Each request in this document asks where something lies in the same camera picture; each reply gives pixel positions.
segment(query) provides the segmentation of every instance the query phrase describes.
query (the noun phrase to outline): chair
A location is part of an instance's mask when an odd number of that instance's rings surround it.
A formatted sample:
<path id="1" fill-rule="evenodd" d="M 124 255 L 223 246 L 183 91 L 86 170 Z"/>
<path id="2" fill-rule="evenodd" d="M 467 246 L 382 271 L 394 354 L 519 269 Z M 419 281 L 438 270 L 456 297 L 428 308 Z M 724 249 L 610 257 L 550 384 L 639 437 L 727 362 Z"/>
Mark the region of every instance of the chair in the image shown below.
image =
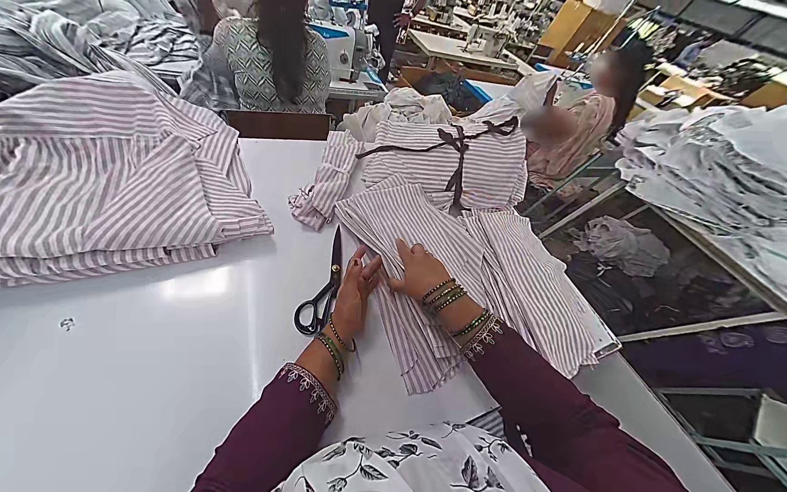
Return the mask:
<path id="1" fill-rule="evenodd" d="M 331 116 L 270 111 L 224 111 L 226 122 L 239 131 L 239 138 L 326 140 Z"/>

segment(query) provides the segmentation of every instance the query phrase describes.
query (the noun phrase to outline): scissor blade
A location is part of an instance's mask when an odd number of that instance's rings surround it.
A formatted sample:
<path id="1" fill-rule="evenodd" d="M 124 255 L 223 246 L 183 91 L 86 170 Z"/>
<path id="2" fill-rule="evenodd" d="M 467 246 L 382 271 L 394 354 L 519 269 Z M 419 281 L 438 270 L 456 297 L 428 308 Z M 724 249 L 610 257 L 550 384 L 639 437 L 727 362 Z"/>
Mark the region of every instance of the scissor blade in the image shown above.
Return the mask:
<path id="1" fill-rule="evenodd" d="M 335 282 L 336 286 L 339 285 L 340 280 L 342 278 L 342 271 L 344 270 L 344 265 L 342 264 L 342 228 L 341 226 L 336 226 L 336 235 L 333 238 L 333 257 L 330 261 L 331 264 L 331 271 L 330 271 L 330 280 Z M 338 269 L 333 268 L 333 265 L 338 265 Z"/>

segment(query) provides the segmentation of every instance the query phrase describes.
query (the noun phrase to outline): scissors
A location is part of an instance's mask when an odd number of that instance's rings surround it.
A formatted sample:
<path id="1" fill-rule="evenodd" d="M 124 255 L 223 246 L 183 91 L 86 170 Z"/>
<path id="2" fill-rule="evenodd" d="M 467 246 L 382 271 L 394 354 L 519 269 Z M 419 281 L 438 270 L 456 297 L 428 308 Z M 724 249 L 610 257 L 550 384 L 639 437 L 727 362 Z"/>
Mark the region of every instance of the scissors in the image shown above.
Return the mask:
<path id="1" fill-rule="evenodd" d="M 293 322 L 296 325 L 296 329 L 304 335 L 315 336 L 321 333 L 323 327 L 327 326 L 327 321 L 330 319 L 333 300 L 338 294 L 339 285 L 342 285 L 342 232 L 339 227 L 336 227 L 336 235 L 333 238 L 333 256 L 330 263 L 330 281 L 327 282 L 327 285 L 322 287 L 321 292 L 318 292 L 317 296 L 300 304 L 293 315 Z M 323 296 L 327 294 L 330 296 L 327 297 L 327 301 L 323 303 L 323 310 L 319 311 L 318 305 Z M 307 307 L 312 307 L 312 318 L 308 325 L 304 325 L 300 320 L 300 315 L 302 314 L 302 310 Z"/>

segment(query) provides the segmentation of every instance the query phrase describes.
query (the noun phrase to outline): green bangle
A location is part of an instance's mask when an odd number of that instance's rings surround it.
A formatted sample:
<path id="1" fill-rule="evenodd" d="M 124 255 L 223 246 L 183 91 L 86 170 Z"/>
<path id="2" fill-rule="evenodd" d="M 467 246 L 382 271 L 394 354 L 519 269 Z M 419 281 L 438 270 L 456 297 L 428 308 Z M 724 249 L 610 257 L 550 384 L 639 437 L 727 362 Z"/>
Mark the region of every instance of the green bangle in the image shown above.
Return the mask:
<path id="1" fill-rule="evenodd" d="M 438 291 L 439 289 L 442 289 L 442 288 L 443 288 L 443 285 L 446 285 L 446 284 L 448 284 L 448 283 L 450 283 L 450 282 L 454 282 L 454 279 L 453 279 L 453 278 L 449 278 L 448 280 L 444 281 L 442 284 L 440 284 L 440 285 L 436 285 L 435 287 L 433 287 L 432 289 L 430 289 L 429 291 L 427 291 L 427 293 L 426 293 L 426 294 L 424 294 L 424 297 L 421 297 L 421 302 L 422 302 L 422 303 L 423 303 L 423 302 L 426 302 L 426 301 L 427 301 L 427 297 L 430 297 L 430 295 L 431 295 L 433 292 L 436 292 L 436 291 Z"/>
<path id="2" fill-rule="evenodd" d="M 336 381 L 340 381 L 342 379 L 342 373 L 344 373 L 342 354 L 339 353 L 338 348 L 336 348 L 336 344 L 333 343 L 333 340 L 327 335 L 327 333 L 318 333 L 317 339 L 321 341 L 321 343 L 327 348 L 327 352 L 330 352 L 330 357 L 333 358 L 333 363 L 336 364 Z"/>
<path id="3" fill-rule="evenodd" d="M 446 299 L 445 302 L 443 302 L 442 304 L 440 304 L 439 306 L 434 308 L 433 309 L 433 314 L 438 314 L 440 311 L 445 309 L 445 307 L 447 307 L 449 304 L 451 304 L 452 302 L 456 301 L 457 299 L 459 299 L 460 297 L 463 297 L 465 295 L 466 295 L 466 291 L 462 287 L 459 291 L 457 291 L 456 293 L 454 293 L 451 296 L 449 296 L 449 298 Z"/>
<path id="4" fill-rule="evenodd" d="M 454 289 L 457 289 L 457 288 L 461 288 L 460 285 L 458 285 L 458 284 L 451 285 L 448 289 L 445 289 L 444 291 L 439 292 L 438 296 L 433 297 L 433 300 L 431 300 L 428 303 L 425 303 L 424 306 L 426 306 L 427 308 L 430 308 L 433 304 L 439 302 L 439 299 L 444 298 L 446 294 L 448 294 L 449 292 L 451 292 L 451 291 L 453 291 Z"/>
<path id="5" fill-rule="evenodd" d="M 491 312 L 485 309 L 484 311 L 482 311 L 481 314 L 476 316 L 475 319 L 470 321 L 470 323 L 466 327 L 464 327 L 464 329 L 460 330 L 459 332 L 453 333 L 451 336 L 453 336 L 454 338 L 457 338 L 458 336 L 463 336 L 466 333 L 469 333 L 472 330 L 480 327 L 482 323 L 484 323 L 490 317 L 491 317 Z"/>
<path id="6" fill-rule="evenodd" d="M 342 346 L 342 348 L 344 349 L 345 352 L 352 352 L 352 353 L 353 352 L 357 352 L 357 341 L 352 339 L 351 340 L 351 348 L 348 348 L 348 346 L 344 344 L 344 341 L 342 341 L 342 337 L 340 337 L 338 335 L 338 331 L 336 331 L 336 327 L 333 325 L 333 318 L 332 317 L 330 318 L 330 330 L 333 331 L 333 336 L 336 337 L 336 341 L 339 342 L 339 345 Z"/>

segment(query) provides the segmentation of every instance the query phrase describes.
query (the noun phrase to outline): maroon sleeve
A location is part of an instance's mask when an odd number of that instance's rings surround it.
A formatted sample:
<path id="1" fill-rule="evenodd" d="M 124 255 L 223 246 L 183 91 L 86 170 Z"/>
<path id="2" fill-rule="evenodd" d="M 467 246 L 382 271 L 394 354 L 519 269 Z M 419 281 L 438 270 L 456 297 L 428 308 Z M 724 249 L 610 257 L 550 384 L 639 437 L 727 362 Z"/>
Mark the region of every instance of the maroon sleeve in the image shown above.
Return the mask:
<path id="1" fill-rule="evenodd" d="M 272 490 L 317 451 L 335 414 L 315 376 L 286 364 L 214 450 L 193 492 Z"/>
<path id="2" fill-rule="evenodd" d="M 465 351 L 541 463 L 591 492 L 685 491 L 670 466 L 510 328 L 480 333 Z"/>

